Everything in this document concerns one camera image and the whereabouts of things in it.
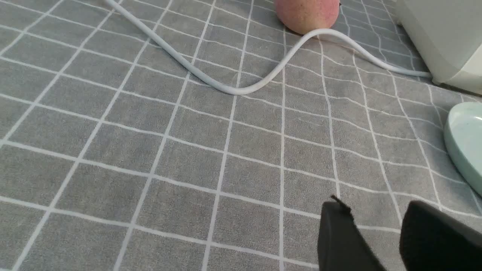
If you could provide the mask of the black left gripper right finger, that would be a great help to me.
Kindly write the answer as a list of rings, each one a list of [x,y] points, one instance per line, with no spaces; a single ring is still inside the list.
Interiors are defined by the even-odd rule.
[[[408,204],[400,234],[408,271],[480,271],[482,235],[431,205]]]

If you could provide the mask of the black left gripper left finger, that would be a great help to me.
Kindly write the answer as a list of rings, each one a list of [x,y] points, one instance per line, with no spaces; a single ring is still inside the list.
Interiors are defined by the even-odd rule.
[[[351,208],[331,195],[322,204],[318,235],[320,271],[384,271],[358,230]]]

